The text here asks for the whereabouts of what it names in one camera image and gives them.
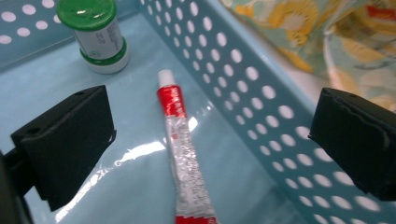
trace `yellow patterned fabric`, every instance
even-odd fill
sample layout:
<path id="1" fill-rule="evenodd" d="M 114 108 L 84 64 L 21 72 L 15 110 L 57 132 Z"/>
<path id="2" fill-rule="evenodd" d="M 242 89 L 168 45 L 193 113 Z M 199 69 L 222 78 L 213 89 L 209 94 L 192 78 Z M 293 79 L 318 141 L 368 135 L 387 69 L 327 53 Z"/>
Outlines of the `yellow patterned fabric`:
<path id="1" fill-rule="evenodd" d="M 220 0 L 292 63 L 396 112 L 396 0 Z"/>

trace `blue plastic basket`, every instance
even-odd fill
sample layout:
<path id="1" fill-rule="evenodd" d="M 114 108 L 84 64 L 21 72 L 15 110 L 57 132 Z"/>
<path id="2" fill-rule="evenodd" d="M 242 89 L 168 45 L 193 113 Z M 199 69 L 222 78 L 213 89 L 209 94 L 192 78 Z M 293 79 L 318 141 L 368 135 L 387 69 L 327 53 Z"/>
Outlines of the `blue plastic basket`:
<path id="1" fill-rule="evenodd" d="M 185 92 L 223 224 L 396 223 L 396 203 L 362 193 L 307 138 L 316 102 L 218 1 L 117 3 L 132 58 L 118 74 L 103 76 L 85 66 L 75 42 L 65 42 L 71 35 L 56 20 L 56 1 L 0 2 L 0 148 L 13 147 L 9 135 L 24 123 L 94 85 L 107 86 L 119 130 L 65 208 L 50 213 L 29 192 L 36 223 L 172 222 L 176 195 L 155 98 L 164 68 L 174 70 Z M 131 153 L 136 149 L 140 154 Z"/>

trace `green and white jar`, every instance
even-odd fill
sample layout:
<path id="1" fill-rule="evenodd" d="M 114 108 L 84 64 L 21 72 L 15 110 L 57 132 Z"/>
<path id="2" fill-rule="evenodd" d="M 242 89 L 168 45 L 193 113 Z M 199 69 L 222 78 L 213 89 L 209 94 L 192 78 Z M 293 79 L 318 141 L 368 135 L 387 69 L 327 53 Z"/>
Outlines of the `green and white jar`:
<path id="1" fill-rule="evenodd" d="M 58 4 L 59 20 L 73 29 L 80 53 L 94 72 L 115 73 L 129 62 L 116 12 L 113 0 L 61 0 Z"/>

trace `red and silver tube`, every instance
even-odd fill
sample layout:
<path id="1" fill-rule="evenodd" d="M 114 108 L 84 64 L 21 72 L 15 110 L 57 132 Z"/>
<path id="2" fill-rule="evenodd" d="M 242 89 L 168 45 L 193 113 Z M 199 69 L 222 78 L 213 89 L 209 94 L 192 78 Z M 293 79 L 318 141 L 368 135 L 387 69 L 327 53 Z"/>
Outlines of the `red and silver tube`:
<path id="1" fill-rule="evenodd" d="M 157 95 L 165 114 L 172 172 L 177 186 L 176 224 L 218 224 L 199 168 L 181 88 L 172 71 L 159 73 Z"/>

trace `perforated basket wall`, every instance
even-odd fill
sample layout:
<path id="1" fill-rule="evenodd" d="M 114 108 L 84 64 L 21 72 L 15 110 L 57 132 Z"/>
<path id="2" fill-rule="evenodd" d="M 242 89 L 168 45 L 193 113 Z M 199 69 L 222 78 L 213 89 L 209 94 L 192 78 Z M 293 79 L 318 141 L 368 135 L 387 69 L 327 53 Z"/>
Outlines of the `perforated basket wall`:
<path id="1" fill-rule="evenodd" d="M 396 203 L 363 194 L 307 138 L 312 108 L 218 1 L 117 3 L 119 15 L 140 10 L 146 16 L 309 223 L 396 223 Z M 0 67 L 70 37 L 55 4 L 0 1 Z"/>

